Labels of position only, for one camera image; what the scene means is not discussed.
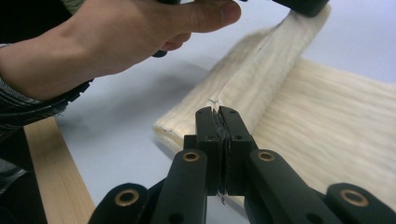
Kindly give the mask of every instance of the white table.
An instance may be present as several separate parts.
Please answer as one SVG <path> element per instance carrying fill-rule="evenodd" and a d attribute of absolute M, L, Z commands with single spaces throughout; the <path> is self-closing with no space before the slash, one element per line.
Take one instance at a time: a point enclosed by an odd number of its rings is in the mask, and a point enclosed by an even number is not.
<path fill-rule="evenodd" d="M 303 57 L 383 82 L 396 82 L 396 2 L 331 1 L 332 14 Z M 209 73 L 244 35 L 279 23 L 288 9 L 271 1 L 240 2 L 241 20 L 195 34 L 178 51 L 150 58 L 117 76 L 96 79 L 62 117 L 64 140 L 98 204 L 119 184 L 147 188 L 166 177 L 173 153 L 151 125 Z M 208 201 L 207 223 L 248 223 L 243 214 Z"/>

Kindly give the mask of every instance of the light wood plank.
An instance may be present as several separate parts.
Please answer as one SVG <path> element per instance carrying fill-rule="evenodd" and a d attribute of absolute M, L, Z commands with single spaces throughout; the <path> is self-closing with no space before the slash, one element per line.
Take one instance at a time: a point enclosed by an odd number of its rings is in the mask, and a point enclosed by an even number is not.
<path fill-rule="evenodd" d="M 91 196 L 54 118 L 24 128 L 49 224 L 87 223 Z"/>

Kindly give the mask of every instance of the black tool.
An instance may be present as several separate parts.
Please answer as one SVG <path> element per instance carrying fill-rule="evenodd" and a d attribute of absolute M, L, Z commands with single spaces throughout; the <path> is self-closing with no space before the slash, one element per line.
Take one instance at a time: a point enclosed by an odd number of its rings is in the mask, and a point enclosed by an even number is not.
<path fill-rule="evenodd" d="M 273 0 L 307 17 L 315 17 L 329 0 Z"/>
<path fill-rule="evenodd" d="M 206 197 L 245 196 L 252 224 L 396 223 L 370 192 L 335 184 L 327 194 L 309 188 L 284 159 L 258 149 L 239 114 L 227 107 L 196 113 L 196 135 L 184 137 L 168 176 L 147 190 L 125 184 L 111 190 L 90 224 L 204 224 Z"/>

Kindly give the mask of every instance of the brass rivet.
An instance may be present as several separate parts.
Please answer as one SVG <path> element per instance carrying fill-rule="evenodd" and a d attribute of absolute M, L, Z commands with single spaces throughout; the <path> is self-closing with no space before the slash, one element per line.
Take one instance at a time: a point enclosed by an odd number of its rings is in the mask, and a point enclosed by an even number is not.
<path fill-rule="evenodd" d="M 353 189 L 342 189 L 340 191 L 341 197 L 348 203 L 359 207 L 365 207 L 369 205 L 369 201 L 362 194 Z"/>
<path fill-rule="evenodd" d="M 199 154 L 196 152 L 188 152 L 183 155 L 183 160 L 184 161 L 198 161 L 199 160 Z"/>
<path fill-rule="evenodd" d="M 125 207 L 135 203 L 139 199 L 139 192 L 135 189 L 125 189 L 117 194 L 114 202 L 116 205 Z"/>
<path fill-rule="evenodd" d="M 274 161 L 275 160 L 275 156 L 270 152 L 259 152 L 257 155 L 258 155 L 259 159 L 262 161 Z"/>

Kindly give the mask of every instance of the wooden board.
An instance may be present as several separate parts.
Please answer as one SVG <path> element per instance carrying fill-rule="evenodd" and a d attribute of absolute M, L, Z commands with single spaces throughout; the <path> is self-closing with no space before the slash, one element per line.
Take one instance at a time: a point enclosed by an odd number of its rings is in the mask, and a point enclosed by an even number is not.
<path fill-rule="evenodd" d="M 246 36 L 156 121 L 159 140 L 181 150 L 184 135 L 195 134 L 195 112 L 224 105 L 311 188 L 347 182 L 395 209 L 396 85 L 300 59 L 325 16 L 289 14 Z"/>
<path fill-rule="evenodd" d="M 95 206 L 55 118 L 24 130 L 48 223 L 88 223 Z"/>

